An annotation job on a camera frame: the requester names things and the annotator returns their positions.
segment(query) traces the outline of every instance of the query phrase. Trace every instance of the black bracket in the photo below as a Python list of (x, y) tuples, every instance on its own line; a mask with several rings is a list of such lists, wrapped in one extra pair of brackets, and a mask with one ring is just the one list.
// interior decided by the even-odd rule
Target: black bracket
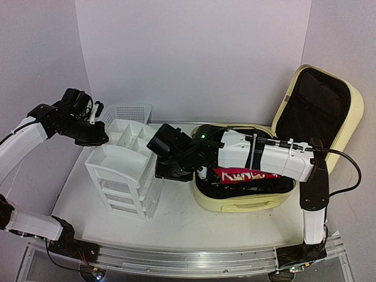
[(281, 247), (278, 248), (276, 252), (278, 269), (280, 270), (300, 264), (313, 263), (327, 256), (324, 242), (315, 245), (302, 243), (294, 246)]
[(48, 250), (51, 253), (60, 254), (82, 260), (80, 252), (85, 256), (88, 263), (96, 262), (99, 253), (99, 245), (91, 242), (81, 241), (74, 238), (73, 226), (64, 219), (52, 216), (63, 226), (62, 234), (58, 241), (50, 241)]
[(8, 225), (12, 211), (14, 211), (14, 207), (0, 194), (0, 230), (4, 230)]
[[(313, 148), (322, 148), (321, 140), (312, 138)], [(300, 207), (303, 210), (316, 211), (324, 209), (329, 204), (329, 174), (323, 152), (313, 152), (311, 159), (313, 170), (307, 182), (300, 183)]]

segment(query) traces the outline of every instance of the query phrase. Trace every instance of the white mesh basket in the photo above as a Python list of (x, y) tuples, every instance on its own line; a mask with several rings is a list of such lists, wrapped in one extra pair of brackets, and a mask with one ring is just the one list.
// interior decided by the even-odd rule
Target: white mesh basket
[(149, 104), (115, 104), (105, 107), (99, 120), (103, 121), (106, 128), (115, 119), (134, 120), (136, 122), (147, 123), (152, 112), (152, 106)]

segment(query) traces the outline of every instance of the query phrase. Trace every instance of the red snack bag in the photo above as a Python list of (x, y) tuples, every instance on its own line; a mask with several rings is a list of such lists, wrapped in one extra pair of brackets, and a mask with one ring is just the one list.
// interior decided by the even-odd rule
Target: red snack bag
[(223, 167), (219, 167), (218, 169), (213, 169), (213, 171), (219, 176), (220, 184), (236, 184), (239, 182), (249, 182), (257, 179), (271, 179), (281, 177), (278, 174), (261, 172), (259, 170), (251, 169), (225, 169)]

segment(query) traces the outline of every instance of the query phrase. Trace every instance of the white backdrop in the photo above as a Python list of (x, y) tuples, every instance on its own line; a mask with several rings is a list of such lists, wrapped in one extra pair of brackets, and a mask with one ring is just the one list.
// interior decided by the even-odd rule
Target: white backdrop
[(154, 120), (271, 123), (300, 66), (310, 0), (77, 0), (95, 98)]

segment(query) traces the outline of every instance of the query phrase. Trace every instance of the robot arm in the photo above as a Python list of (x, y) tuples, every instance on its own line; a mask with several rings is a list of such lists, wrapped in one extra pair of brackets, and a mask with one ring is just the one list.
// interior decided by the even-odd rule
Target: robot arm
[[(14, 167), (34, 148), (55, 133), (74, 138), (81, 146), (98, 146), (108, 141), (105, 125), (93, 122), (103, 104), (92, 102), (85, 92), (67, 89), (62, 100), (39, 105), (1, 142), (0, 185)], [(62, 220), (29, 213), (0, 195), (0, 230), (58, 240), (63, 232)]]
[(299, 181), (304, 242), (307, 245), (322, 242), (329, 181), (324, 156), (312, 151), (313, 147), (322, 147), (319, 140), (312, 139), (309, 144), (294, 143), (292, 139), (286, 142), (217, 126), (206, 126), (191, 139), (165, 124), (147, 146), (159, 157), (156, 173), (168, 179), (182, 180), (195, 171), (204, 179), (207, 167), (238, 167)]

